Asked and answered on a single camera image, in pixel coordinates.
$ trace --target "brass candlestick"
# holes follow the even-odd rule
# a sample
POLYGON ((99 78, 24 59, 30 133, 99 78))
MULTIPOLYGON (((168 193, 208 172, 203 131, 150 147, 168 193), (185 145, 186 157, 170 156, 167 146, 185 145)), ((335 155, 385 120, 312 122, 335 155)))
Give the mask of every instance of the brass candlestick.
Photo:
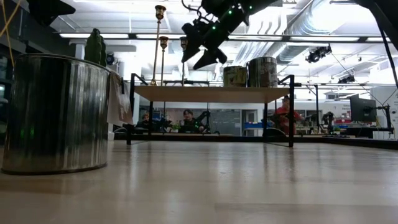
MULTIPOLYGON (((187 49, 188 39, 187 37, 180 37, 181 40, 181 48, 182 53, 184 53, 185 49, 187 49)), ((182 86, 184 86, 184 79, 185 79, 185 62, 182 63, 182 86)))
POLYGON ((160 33, 160 24, 161 20, 164 18, 164 12, 166 11, 166 7, 164 6, 155 6, 156 9, 156 19, 157 19, 157 32, 156 32, 156 46, 155 46, 155 61, 154 61, 154 75, 152 77, 152 81, 150 81, 150 85, 156 86, 156 62, 157 62, 157 50, 159 47, 159 33, 160 33))
POLYGON ((167 48, 167 44, 169 42, 168 37, 159 37, 160 39, 160 46, 162 47, 162 76, 160 78, 160 85, 163 86, 163 71, 164 71, 164 52, 167 48))

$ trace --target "metal can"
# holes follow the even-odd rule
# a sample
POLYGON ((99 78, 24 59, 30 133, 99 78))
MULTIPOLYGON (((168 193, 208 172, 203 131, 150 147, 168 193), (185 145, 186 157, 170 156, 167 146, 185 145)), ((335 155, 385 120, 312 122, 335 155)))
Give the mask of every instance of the metal can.
POLYGON ((223 72, 224 87, 246 87, 248 70, 242 66, 225 67, 223 72))
POLYGON ((278 86, 277 64, 273 57, 259 57, 248 63, 248 87, 278 86))

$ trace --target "ventilation duct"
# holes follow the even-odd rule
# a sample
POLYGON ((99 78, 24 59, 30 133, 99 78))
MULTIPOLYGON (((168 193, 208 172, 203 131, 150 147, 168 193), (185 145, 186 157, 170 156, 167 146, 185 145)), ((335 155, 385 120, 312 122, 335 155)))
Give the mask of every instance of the ventilation duct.
MULTIPOLYGON (((340 5, 330 4, 327 0, 314 0, 297 20, 286 29, 285 35, 327 35, 346 22, 340 5)), ((294 43, 274 43, 265 56, 276 57, 278 64, 288 64, 293 58, 307 50, 309 45, 294 43)))
MULTIPOLYGON (((287 18, 282 7, 267 7, 250 17, 247 34, 279 34, 287 27, 287 18)), ((243 42, 232 65, 245 65, 251 59, 261 57, 272 42, 243 42)))

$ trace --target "ceiling light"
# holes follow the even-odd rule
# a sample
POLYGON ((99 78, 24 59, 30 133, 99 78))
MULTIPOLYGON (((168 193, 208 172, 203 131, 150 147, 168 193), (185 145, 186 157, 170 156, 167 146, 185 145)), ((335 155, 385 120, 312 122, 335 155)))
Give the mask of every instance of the ceiling light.
POLYGON ((327 47, 327 43, 316 43, 316 42, 287 42, 288 46, 316 46, 316 47, 327 47))
POLYGON ((101 34, 105 39, 128 39, 129 34, 101 34))
POLYGON ((89 34, 60 34, 62 38, 88 38, 89 34))
POLYGON ((291 37, 290 41, 309 41, 309 42, 356 42, 359 40, 359 37, 310 37, 310 36, 303 36, 303 37, 291 37))
POLYGON ((274 36, 263 36, 263 35, 230 35, 230 40, 264 40, 264 41, 279 41, 282 40, 282 37, 274 37, 274 36))
MULTIPOLYGON (((185 37, 183 34, 162 34, 164 37, 168 37, 169 40, 179 40, 181 37, 185 37)), ((156 39, 156 34, 137 34, 138 39, 156 39)))
POLYGON ((382 37, 369 37, 366 39, 367 42, 383 42, 382 37))
MULTIPOLYGON (((90 34, 79 34, 79 33, 74 33, 74 34, 60 34, 61 37, 63 38, 69 38, 69 39, 87 39, 90 34)), ((128 34, 101 34, 102 37, 105 39, 128 39, 129 35, 128 34)))

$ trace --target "wooden tabletop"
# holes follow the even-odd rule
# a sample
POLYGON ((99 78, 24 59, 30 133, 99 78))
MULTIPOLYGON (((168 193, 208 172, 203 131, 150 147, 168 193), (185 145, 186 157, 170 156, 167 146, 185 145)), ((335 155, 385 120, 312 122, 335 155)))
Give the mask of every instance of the wooden tabletop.
POLYGON ((270 103, 289 94, 288 88, 135 86, 149 101, 200 103, 270 103))

